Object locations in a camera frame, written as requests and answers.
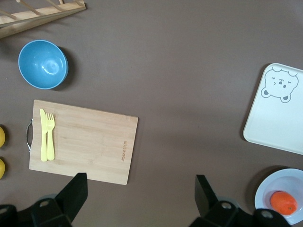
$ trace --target bowl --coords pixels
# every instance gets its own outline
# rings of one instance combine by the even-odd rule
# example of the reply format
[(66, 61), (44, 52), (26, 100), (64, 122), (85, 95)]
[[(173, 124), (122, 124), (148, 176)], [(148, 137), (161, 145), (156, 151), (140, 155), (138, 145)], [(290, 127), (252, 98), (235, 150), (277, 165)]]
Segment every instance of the bowl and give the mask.
[(303, 220), (303, 171), (299, 169), (283, 169), (269, 175), (258, 187), (255, 195), (256, 209), (273, 210), (270, 197), (274, 192), (284, 191), (297, 201), (298, 208), (291, 215), (282, 215), (290, 225)]
[(68, 73), (68, 62), (64, 53), (47, 40), (27, 43), (19, 54), (18, 65), (26, 82), (39, 89), (58, 86)]

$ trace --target cutlery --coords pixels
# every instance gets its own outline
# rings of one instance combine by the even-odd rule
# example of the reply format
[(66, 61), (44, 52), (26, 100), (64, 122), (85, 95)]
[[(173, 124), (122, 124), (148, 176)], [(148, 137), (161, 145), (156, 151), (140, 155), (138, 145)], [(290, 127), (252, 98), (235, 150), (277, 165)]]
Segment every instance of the cutlery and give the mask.
[(46, 147), (46, 134), (47, 134), (47, 126), (46, 126), (46, 114), (43, 109), (40, 109), (40, 118), (41, 118), (41, 161), (47, 161), (47, 147)]
[(53, 129), (55, 127), (55, 119), (53, 114), (46, 114), (46, 126), (47, 126), (47, 159), (52, 161), (55, 159), (55, 152), (53, 149)]

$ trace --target yellow fork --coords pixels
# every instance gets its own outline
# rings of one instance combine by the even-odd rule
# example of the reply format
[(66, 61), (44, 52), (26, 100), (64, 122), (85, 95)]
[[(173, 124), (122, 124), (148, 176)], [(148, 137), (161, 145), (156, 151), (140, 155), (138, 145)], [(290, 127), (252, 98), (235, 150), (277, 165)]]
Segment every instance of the yellow fork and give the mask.
[(55, 127), (55, 119), (53, 114), (46, 114), (46, 126), (47, 126), (47, 159), (52, 161), (55, 159), (55, 152), (53, 149), (53, 129)]

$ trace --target wooden cutting board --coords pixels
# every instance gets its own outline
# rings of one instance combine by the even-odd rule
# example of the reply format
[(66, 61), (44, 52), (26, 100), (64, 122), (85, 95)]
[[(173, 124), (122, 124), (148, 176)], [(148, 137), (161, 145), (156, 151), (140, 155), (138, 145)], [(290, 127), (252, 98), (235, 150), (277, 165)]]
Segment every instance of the wooden cutting board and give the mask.
[[(40, 109), (53, 113), (55, 160), (42, 162)], [(34, 100), (29, 169), (127, 184), (138, 117)]]

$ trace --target blue bowl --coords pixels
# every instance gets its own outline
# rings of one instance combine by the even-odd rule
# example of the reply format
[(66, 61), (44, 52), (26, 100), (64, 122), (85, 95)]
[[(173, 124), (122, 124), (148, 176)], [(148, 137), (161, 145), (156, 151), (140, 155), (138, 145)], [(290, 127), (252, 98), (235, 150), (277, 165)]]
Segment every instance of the blue bowl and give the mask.
[(18, 59), (23, 78), (39, 89), (51, 89), (61, 84), (68, 73), (64, 53), (47, 40), (34, 40), (26, 44)]

